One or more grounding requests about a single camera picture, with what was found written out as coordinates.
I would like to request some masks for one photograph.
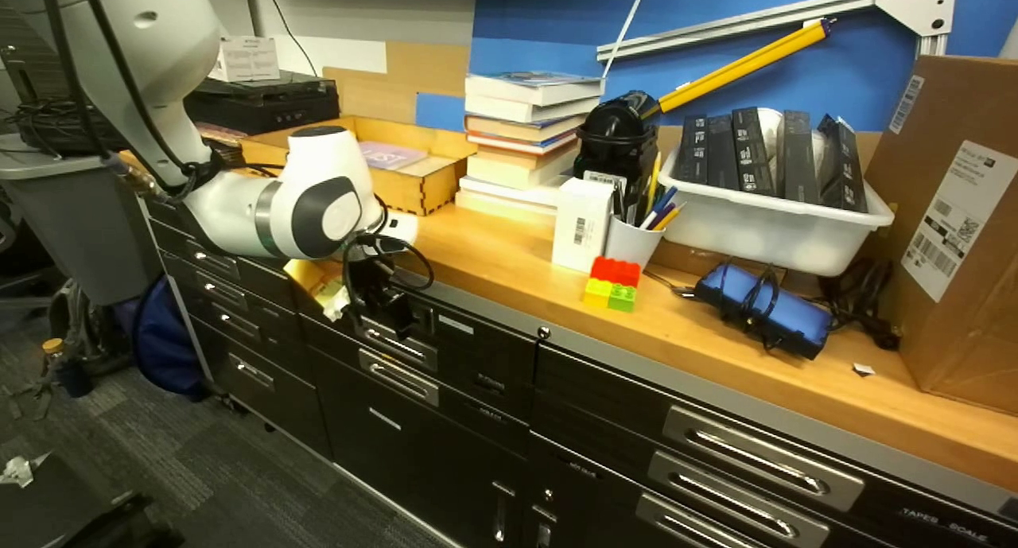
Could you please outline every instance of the pen holder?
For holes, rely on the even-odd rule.
[[[632,262],[642,271],[654,251],[658,249],[658,242],[663,235],[665,235],[664,230],[641,230],[613,216],[608,225],[605,258]]]

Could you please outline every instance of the wooden workbench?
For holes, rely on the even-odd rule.
[[[1018,418],[922,393],[901,357],[859,331],[831,335],[815,361],[775,352],[706,305],[640,280],[632,314],[580,302],[586,275],[551,264],[552,232],[454,206],[419,219],[437,279],[977,479],[1018,491]],[[691,285],[695,277],[652,267]],[[872,367],[861,378],[852,364]]]

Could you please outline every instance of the green lego brick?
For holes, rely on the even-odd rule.
[[[620,312],[632,313],[636,305],[636,288],[622,284],[612,284],[612,293],[608,296],[608,307]]]
[[[612,282],[590,278],[583,290],[583,304],[591,308],[607,308],[608,296],[612,293]]]

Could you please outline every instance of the white plastic bin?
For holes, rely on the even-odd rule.
[[[869,232],[894,222],[894,213],[866,184],[868,214],[680,182],[663,171],[686,203],[665,239],[690,248],[775,264],[818,276],[845,271]]]

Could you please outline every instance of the trash can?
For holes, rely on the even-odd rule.
[[[0,186],[57,268],[95,304],[137,297],[162,272],[134,194],[99,157],[54,159],[0,135]]]

